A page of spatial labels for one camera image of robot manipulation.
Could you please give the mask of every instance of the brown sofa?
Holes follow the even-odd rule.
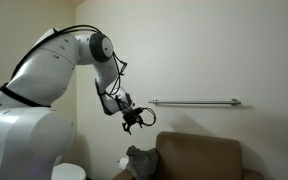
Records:
[[[243,169],[238,141],[161,132],[156,139],[156,180],[264,180],[260,172]],[[113,180],[133,180],[127,170]]]

